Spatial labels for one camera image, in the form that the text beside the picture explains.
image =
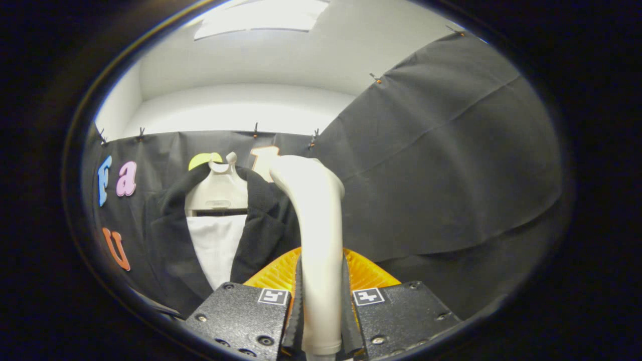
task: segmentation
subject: jacket lapel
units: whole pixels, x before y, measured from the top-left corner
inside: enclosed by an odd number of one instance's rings
[[[298,224],[287,224],[296,220],[287,196],[251,170],[237,168],[237,172],[248,182],[248,215],[230,280],[242,283],[283,250],[298,247],[300,238]],[[213,291],[196,257],[184,211],[187,193],[208,174],[207,163],[193,168],[167,191],[150,198],[147,205],[150,263],[166,295],[166,304],[185,316]]]

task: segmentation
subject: black cloth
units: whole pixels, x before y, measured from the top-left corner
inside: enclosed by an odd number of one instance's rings
[[[269,262],[300,247],[299,222],[289,198],[274,183],[252,170],[237,167],[247,181],[248,215],[232,263],[232,282],[243,283]],[[211,293],[196,257],[187,219],[185,197],[209,174],[207,163],[193,168],[144,206],[146,259],[159,289],[160,304],[189,316]]]
[[[343,182],[344,245],[372,261],[481,245],[537,218],[562,188],[539,95],[468,33],[383,74],[307,156]]]

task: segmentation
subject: foam letter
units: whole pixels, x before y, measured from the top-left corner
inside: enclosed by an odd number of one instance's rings
[[[116,183],[116,195],[119,197],[123,195],[129,197],[136,189],[136,183],[134,182],[134,178],[136,177],[136,163],[125,163],[120,169],[120,172],[118,172],[118,175],[120,175],[120,178],[118,178],[118,183]]]
[[[103,164],[98,168],[98,204],[102,207],[107,201],[107,188],[109,167],[112,165],[112,156],[108,156]]]
[[[107,245],[109,246],[109,251],[112,253],[112,256],[116,260],[116,263],[118,263],[118,265],[126,271],[131,270],[132,268],[129,266],[129,261],[127,260],[127,256],[125,256],[125,251],[123,250],[123,239],[121,238],[120,233],[111,233],[107,228],[103,227],[103,234],[105,235]],[[116,254],[116,250],[114,249],[114,245],[112,244],[112,236],[114,237],[114,241],[116,241],[118,252],[122,255],[122,258],[120,258],[118,254]]]

